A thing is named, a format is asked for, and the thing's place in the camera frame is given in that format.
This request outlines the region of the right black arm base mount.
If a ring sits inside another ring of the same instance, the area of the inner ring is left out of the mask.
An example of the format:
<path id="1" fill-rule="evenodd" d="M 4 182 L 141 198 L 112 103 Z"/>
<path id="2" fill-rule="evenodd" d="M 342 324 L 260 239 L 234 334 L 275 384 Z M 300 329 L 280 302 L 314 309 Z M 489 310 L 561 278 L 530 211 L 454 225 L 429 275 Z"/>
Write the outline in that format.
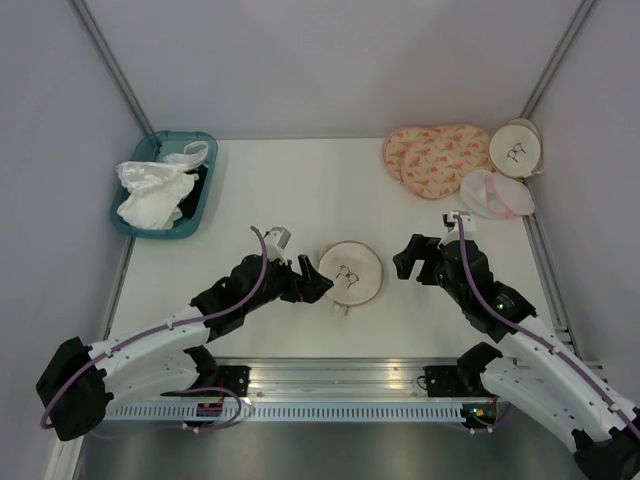
<path id="1" fill-rule="evenodd" d="M 429 398 L 472 398 L 485 395 L 482 387 L 464 383 L 454 365 L 429 365 L 423 369 L 423 384 Z"/>

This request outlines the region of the round mesh laundry bag glasses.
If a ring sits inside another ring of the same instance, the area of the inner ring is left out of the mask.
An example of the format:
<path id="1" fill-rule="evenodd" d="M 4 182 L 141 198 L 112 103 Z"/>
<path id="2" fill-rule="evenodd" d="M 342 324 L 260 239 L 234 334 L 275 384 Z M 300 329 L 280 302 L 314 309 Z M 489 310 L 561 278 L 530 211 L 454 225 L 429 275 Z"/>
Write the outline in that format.
<path id="1" fill-rule="evenodd" d="M 330 245 L 318 263 L 321 275 L 333 281 L 325 296 L 335 315 L 345 317 L 353 308 L 374 300 L 384 282 L 381 258 L 368 245 L 353 240 Z"/>

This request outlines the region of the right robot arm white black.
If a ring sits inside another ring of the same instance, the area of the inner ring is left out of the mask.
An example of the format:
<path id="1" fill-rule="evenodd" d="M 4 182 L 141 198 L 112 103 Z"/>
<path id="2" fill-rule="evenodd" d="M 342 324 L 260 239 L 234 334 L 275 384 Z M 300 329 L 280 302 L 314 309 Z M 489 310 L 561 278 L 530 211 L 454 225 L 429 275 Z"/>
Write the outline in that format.
<path id="1" fill-rule="evenodd" d="M 542 425 L 571 452 L 589 479 L 633 479 L 639 474 L 639 408 L 598 377 L 519 292 L 494 279 L 472 240 L 447 243 L 415 234 L 393 258 L 398 278 L 438 286 L 471 326 L 490 338 L 457 361 L 459 388 L 507 400 Z"/>

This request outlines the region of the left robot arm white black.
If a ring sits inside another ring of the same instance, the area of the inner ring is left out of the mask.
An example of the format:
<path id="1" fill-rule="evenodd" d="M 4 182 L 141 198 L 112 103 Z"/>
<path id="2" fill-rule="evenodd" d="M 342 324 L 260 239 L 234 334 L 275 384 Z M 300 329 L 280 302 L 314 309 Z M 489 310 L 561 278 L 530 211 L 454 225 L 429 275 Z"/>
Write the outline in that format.
<path id="1" fill-rule="evenodd" d="M 128 336 L 84 344 L 61 343 L 35 389 L 43 406 L 42 428 L 61 441 L 81 437 L 121 406 L 180 392 L 206 396 L 218 384 L 206 344 L 240 328 L 256 309 L 282 300 L 314 304 L 334 285 L 309 258 L 288 261 L 249 255 L 231 273 L 196 295 L 159 324 Z"/>

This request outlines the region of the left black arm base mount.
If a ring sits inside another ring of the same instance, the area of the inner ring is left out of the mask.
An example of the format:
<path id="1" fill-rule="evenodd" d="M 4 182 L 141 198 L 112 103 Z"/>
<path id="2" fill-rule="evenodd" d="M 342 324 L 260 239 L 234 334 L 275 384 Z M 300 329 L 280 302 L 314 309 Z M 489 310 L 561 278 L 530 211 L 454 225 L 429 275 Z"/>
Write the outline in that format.
<path id="1" fill-rule="evenodd" d="M 185 390 L 162 393 L 162 397 L 214 397 L 228 396 L 227 390 L 238 397 L 246 397 L 250 383 L 251 369 L 246 365 L 219 366 L 214 377 L 201 380 Z"/>

